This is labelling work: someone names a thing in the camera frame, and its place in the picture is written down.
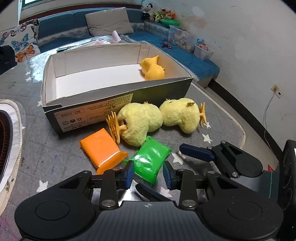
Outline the blue sofa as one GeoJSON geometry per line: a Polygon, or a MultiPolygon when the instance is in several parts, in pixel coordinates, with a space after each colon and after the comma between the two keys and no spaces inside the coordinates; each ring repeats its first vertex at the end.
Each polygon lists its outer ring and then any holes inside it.
{"type": "MultiPolygon", "coordinates": [[[[103,10],[105,8],[79,9],[39,18],[38,44],[41,52],[93,37],[88,30],[85,15],[103,10]]],[[[203,87],[218,77],[220,68],[214,62],[201,60],[193,53],[170,43],[168,28],[149,20],[141,20],[142,12],[139,9],[127,9],[126,11],[134,29],[134,33],[126,34],[131,39],[138,42],[146,41],[161,48],[195,73],[203,87]],[[167,42],[172,49],[162,48],[163,42],[167,42]]]]}

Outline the open cardboard shoe box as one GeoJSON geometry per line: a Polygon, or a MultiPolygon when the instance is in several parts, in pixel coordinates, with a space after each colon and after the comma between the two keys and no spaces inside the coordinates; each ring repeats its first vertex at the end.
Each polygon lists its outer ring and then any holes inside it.
{"type": "Polygon", "coordinates": [[[54,131],[62,135],[104,121],[131,102],[160,106],[165,99],[184,97],[193,74],[149,43],[86,46],[53,54],[41,89],[43,110],[54,131]],[[146,81],[140,62],[158,57],[165,78],[146,81]]]}

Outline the small clear plastic box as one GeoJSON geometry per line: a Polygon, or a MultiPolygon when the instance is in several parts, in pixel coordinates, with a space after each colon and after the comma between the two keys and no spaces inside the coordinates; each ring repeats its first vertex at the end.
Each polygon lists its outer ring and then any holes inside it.
{"type": "Polygon", "coordinates": [[[193,54],[201,60],[209,60],[212,57],[213,53],[214,51],[212,51],[208,47],[205,47],[205,46],[200,47],[196,45],[193,54]]]}

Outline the small red toy car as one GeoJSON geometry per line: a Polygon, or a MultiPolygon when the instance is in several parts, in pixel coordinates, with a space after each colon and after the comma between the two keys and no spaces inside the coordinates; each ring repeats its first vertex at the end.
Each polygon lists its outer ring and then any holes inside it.
{"type": "Polygon", "coordinates": [[[172,49],[172,46],[170,46],[167,42],[162,43],[162,48],[172,49]]]}

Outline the plastic bags on table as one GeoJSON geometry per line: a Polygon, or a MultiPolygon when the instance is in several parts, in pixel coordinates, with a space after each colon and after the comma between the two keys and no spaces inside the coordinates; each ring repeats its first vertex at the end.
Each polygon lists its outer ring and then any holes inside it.
{"type": "Polygon", "coordinates": [[[85,48],[89,46],[101,46],[118,43],[138,43],[138,41],[131,39],[127,35],[119,35],[118,32],[113,31],[111,35],[92,37],[90,39],[85,39],[67,45],[63,45],[57,49],[57,53],[76,48],[85,48]]]}

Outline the butterfly print pillow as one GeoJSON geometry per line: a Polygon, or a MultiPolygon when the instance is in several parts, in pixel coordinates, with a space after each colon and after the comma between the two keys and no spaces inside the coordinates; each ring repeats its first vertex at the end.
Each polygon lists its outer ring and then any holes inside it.
{"type": "Polygon", "coordinates": [[[13,48],[17,63],[22,63],[41,53],[38,47],[39,25],[39,20],[33,19],[1,31],[1,46],[13,48]]]}

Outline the dark backpack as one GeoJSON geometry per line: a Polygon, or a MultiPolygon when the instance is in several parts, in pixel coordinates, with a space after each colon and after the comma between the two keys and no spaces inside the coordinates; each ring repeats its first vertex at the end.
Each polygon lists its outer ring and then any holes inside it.
{"type": "Polygon", "coordinates": [[[15,52],[9,45],[0,47],[0,75],[17,65],[15,52]]]}

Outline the black white plush cow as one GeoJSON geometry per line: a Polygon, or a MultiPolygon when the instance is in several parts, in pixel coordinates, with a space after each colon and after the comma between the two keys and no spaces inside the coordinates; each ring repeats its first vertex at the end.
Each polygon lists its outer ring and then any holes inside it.
{"type": "Polygon", "coordinates": [[[152,3],[146,3],[141,5],[141,10],[142,10],[141,20],[148,20],[150,18],[152,8],[153,8],[152,3]]]}

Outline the orange plush fox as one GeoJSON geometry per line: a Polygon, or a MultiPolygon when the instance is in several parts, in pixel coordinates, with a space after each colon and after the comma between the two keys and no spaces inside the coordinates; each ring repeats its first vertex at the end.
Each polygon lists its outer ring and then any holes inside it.
{"type": "Polygon", "coordinates": [[[174,20],[175,17],[176,17],[176,13],[175,12],[173,12],[171,10],[167,10],[166,11],[166,16],[165,16],[166,19],[174,20]]]}

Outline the grey cushion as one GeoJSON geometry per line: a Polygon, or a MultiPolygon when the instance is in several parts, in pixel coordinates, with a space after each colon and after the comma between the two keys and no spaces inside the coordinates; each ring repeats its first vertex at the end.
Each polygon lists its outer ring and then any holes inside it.
{"type": "Polygon", "coordinates": [[[134,33],[125,7],[89,13],[85,18],[88,30],[94,37],[111,35],[113,31],[119,35],[134,33]]]}

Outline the orange clay packet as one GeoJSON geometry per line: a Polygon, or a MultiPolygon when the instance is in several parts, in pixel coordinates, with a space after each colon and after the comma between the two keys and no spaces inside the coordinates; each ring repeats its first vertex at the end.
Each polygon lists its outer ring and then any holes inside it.
{"type": "Polygon", "coordinates": [[[128,156],[128,152],[119,149],[105,128],[82,139],[80,146],[95,166],[97,175],[116,167],[128,156]]]}

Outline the yellow plush chick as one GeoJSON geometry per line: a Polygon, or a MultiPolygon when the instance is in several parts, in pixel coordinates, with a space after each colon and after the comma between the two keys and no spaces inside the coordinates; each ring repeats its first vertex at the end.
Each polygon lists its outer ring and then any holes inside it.
{"type": "Polygon", "coordinates": [[[205,103],[196,102],[189,98],[166,99],[159,110],[163,116],[163,125],[178,125],[184,133],[193,133],[198,125],[207,124],[205,103]]]}
{"type": "Polygon", "coordinates": [[[163,125],[163,117],[159,108],[148,102],[129,103],[118,113],[112,111],[106,118],[113,140],[119,144],[124,140],[127,144],[140,147],[147,133],[154,132],[163,125]]]}

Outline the brown plush toy green vest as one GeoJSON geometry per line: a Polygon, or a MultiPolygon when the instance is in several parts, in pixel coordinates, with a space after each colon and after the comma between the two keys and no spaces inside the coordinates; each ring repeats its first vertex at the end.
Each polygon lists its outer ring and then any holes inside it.
{"type": "Polygon", "coordinates": [[[166,17],[166,14],[167,14],[166,9],[160,9],[159,11],[153,13],[149,19],[151,21],[159,23],[161,21],[161,19],[164,19],[166,17]]]}

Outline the yellow rubber duck toy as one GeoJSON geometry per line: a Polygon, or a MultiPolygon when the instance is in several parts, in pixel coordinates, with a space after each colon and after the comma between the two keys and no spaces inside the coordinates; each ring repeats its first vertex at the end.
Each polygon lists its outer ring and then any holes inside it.
{"type": "Polygon", "coordinates": [[[165,78],[165,68],[158,64],[159,55],[145,58],[140,62],[142,73],[146,81],[160,80],[165,78]]]}

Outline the green clay packet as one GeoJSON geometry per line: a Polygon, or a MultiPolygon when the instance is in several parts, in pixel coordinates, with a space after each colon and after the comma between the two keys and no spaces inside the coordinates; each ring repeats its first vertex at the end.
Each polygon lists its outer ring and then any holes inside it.
{"type": "Polygon", "coordinates": [[[171,148],[147,136],[141,148],[128,160],[134,162],[134,172],[151,185],[156,185],[159,169],[171,153],[171,148]]]}

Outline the round black induction cooker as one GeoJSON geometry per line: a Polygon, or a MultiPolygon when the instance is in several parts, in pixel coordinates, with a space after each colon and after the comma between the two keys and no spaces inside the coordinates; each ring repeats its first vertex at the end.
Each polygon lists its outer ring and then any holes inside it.
{"type": "Polygon", "coordinates": [[[1,99],[1,213],[8,205],[20,166],[23,123],[18,105],[1,99]]]}

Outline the clear plastic toy bin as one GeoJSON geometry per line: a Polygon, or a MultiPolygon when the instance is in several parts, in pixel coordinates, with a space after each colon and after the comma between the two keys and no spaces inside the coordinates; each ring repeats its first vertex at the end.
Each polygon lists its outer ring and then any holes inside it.
{"type": "Polygon", "coordinates": [[[186,50],[189,53],[193,53],[195,46],[197,45],[198,37],[179,27],[170,25],[168,41],[172,44],[186,50]]]}

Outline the wall power socket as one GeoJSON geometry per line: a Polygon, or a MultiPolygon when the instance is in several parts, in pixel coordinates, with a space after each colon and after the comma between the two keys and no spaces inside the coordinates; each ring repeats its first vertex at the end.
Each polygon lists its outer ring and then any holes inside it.
{"type": "Polygon", "coordinates": [[[282,92],[281,90],[279,89],[279,87],[274,84],[271,88],[271,90],[273,91],[273,93],[278,97],[278,98],[281,98],[282,97],[282,92]]]}

